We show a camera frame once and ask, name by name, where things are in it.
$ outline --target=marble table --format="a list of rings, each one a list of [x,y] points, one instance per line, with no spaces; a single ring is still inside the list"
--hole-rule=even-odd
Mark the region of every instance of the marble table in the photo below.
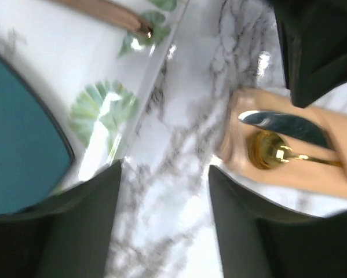
[[[207,170],[242,86],[285,92],[272,8],[191,0],[123,164],[106,277],[222,277]],[[347,84],[316,105],[347,113]],[[347,209],[347,200],[233,178],[304,213]]]

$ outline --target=wooden handle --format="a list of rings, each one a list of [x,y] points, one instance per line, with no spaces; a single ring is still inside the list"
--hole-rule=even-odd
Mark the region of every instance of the wooden handle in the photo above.
[[[132,10],[107,0],[50,0],[128,31],[149,35],[152,26]]]

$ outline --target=spoon handle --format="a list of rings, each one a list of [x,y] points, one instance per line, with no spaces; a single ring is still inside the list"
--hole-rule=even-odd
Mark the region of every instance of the spoon handle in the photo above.
[[[294,158],[294,159],[300,159],[300,160],[307,160],[311,162],[317,162],[317,163],[322,163],[322,164],[327,164],[327,165],[332,165],[332,166],[337,166],[337,167],[342,167],[342,162],[340,161],[330,161],[330,160],[324,160],[320,158],[314,158],[312,156],[308,155],[299,155],[297,153],[291,154],[289,158]]]

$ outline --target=silver knife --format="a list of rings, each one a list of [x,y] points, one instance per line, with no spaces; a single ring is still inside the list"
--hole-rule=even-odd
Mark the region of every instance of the silver knife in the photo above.
[[[239,115],[239,120],[247,125],[274,131],[299,139],[325,149],[334,150],[327,132],[317,124],[288,113],[276,111],[246,111]]]

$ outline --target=green leaf pattern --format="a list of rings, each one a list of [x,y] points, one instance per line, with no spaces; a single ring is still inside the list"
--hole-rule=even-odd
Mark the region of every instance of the green leaf pattern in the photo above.
[[[177,0],[149,0],[149,2],[167,12],[174,11],[177,6]]]
[[[108,130],[109,155],[118,148],[116,138],[120,127],[138,110],[138,100],[119,81],[88,85],[71,107],[70,127],[79,140],[88,147],[95,124],[101,123]]]
[[[164,12],[172,12],[177,0],[147,0]],[[166,17],[158,10],[148,10],[141,14],[153,28],[152,38],[143,38],[128,32],[123,39],[119,57],[140,49],[159,46],[170,34]],[[108,81],[87,85],[71,107],[70,128],[87,148],[96,123],[101,123],[108,131],[108,152],[114,157],[118,151],[121,126],[131,119],[138,110],[138,100],[119,81]]]
[[[177,6],[177,0],[148,0],[160,10],[172,12]],[[143,18],[151,23],[154,28],[152,38],[144,38],[128,32],[123,39],[122,47],[118,56],[132,53],[136,50],[142,50],[152,45],[159,46],[165,38],[170,34],[171,27],[165,25],[166,17],[163,13],[157,10],[148,10],[141,14]]]

